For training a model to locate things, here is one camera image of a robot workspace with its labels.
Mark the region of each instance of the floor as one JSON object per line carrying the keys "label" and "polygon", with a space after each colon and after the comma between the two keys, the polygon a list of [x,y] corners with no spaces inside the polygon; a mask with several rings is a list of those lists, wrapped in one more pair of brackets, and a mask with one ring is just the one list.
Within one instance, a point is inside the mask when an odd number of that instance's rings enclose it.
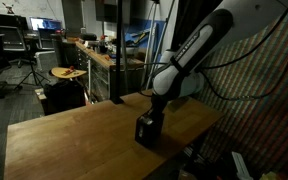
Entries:
{"label": "floor", "polygon": [[[23,65],[17,68],[17,65],[0,76],[0,81],[6,80],[10,84],[19,83],[30,72],[29,65]],[[26,82],[34,81],[31,75]],[[1,92],[5,94],[4,99],[0,99],[0,179],[3,179],[5,148],[6,148],[6,132],[9,124],[15,124],[29,119],[43,116],[43,109],[38,102],[34,89],[37,86],[23,85],[22,90],[14,91],[15,86],[5,87]]]}

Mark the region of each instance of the black pole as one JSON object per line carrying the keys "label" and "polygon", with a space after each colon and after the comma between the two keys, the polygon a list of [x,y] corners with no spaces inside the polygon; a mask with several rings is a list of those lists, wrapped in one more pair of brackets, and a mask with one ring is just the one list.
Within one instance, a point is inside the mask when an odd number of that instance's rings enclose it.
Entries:
{"label": "black pole", "polygon": [[117,1],[117,32],[116,32],[116,79],[115,92],[111,98],[114,104],[121,104],[124,101],[120,98],[120,69],[121,69],[121,35],[122,35],[122,0]]}

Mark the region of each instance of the lab room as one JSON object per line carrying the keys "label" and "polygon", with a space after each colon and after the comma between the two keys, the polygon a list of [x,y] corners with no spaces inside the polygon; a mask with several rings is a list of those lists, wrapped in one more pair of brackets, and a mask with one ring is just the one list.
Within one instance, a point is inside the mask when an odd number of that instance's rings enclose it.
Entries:
{"label": "lab room", "polygon": [[288,179],[288,0],[0,0],[0,180]]}

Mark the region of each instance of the workbench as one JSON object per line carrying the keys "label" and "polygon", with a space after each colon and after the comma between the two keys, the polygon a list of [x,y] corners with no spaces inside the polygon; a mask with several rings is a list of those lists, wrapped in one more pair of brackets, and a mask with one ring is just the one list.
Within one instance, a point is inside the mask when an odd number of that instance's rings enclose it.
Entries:
{"label": "workbench", "polygon": [[134,140],[136,119],[150,98],[137,93],[124,104],[104,101],[8,126],[4,178],[142,179],[175,156],[222,117],[192,98],[165,110],[154,148]]}
{"label": "workbench", "polygon": [[[88,71],[88,89],[98,101],[114,99],[116,92],[116,64],[108,59],[108,55],[98,54],[92,49],[86,48],[82,43],[76,42],[78,55],[78,69]],[[125,83],[124,65],[120,69],[120,96],[136,92],[140,89],[142,74],[142,61],[131,59],[127,65],[128,84]]]}

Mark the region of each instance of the wall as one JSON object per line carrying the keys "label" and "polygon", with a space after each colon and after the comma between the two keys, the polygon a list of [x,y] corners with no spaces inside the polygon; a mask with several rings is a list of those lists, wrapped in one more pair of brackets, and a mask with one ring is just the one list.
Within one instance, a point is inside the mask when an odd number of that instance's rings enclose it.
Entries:
{"label": "wall", "polygon": [[[171,8],[171,3],[172,3],[172,0],[160,0],[160,4],[156,6],[157,9],[156,9],[156,14],[155,14],[155,20],[159,24],[159,34],[162,32],[163,25],[165,23],[165,20]],[[133,18],[144,20],[143,22],[140,23],[140,26],[139,26],[140,29],[138,30],[142,30],[144,27],[144,24],[146,24],[145,28],[150,27],[150,23],[153,18],[154,7],[152,9],[150,17],[149,18],[147,17],[149,15],[152,4],[153,4],[153,1],[148,1],[148,0],[138,0],[136,3],[134,3]],[[171,13],[171,17],[169,19],[168,27],[165,32],[162,52],[171,47],[175,23],[176,23],[175,21],[176,21],[176,16],[177,16],[177,8],[178,8],[178,0],[175,0],[174,7]]]}
{"label": "wall", "polygon": [[47,0],[0,0],[0,14],[6,14],[6,8],[2,4],[4,2],[6,5],[14,5],[13,11],[16,15],[21,15],[26,17],[29,28],[30,25],[29,17],[46,17],[52,19],[58,19],[62,21],[63,27],[65,27],[64,15],[62,9],[61,0],[48,0],[53,12],[47,3]]}
{"label": "wall", "polygon": [[[150,27],[150,19],[153,17],[153,11],[149,19],[148,14],[151,9],[153,1],[150,0],[132,0],[131,7],[131,22],[130,25],[125,25],[124,29],[127,33],[133,33],[143,30],[143,27]],[[97,36],[102,34],[102,23],[96,21],[95,16],[95,0],[85,0],[84,2],[84,17],[87,32],[95,33]],[[172,16],[169,21],[168,29],[165,34],[165,39],[163,43],[163,49],[167,49],[171,45],[171,39],[173,37],[173,31],[175,27],[175,17],[177,14],[177,4],[178,0],[175,0],[174,8],[172,12]],[[156,17],[155,20],[160,25],[159,32],[162,32],[162,27],[164,25],[164,21],[168,16],[168,12],[171,6],[170,0],[161,0],[160,5],[157,6],[156,9]],[[115,23],[104,23],[104,29],[106,35],[115,35],[116,32],[116,24]],[[141,44],[141,47],[146,47],[146,43]]]}
{"label": "wall", "polygon": [[[214,66],[231,61],[254,47],[274,25],[252,38],[221,48],[204,61]],[[288,16],[252,55],[226,68],[205,70],[223,96],[261,95],[276,84],[288,59]],[[196,98],[226,115],[208,134],[201,154],[215,161],[223,152],[240,152],[259,172],[288,173],[288,72],[268,97],[254,101],[224,101],[210,88]]]}

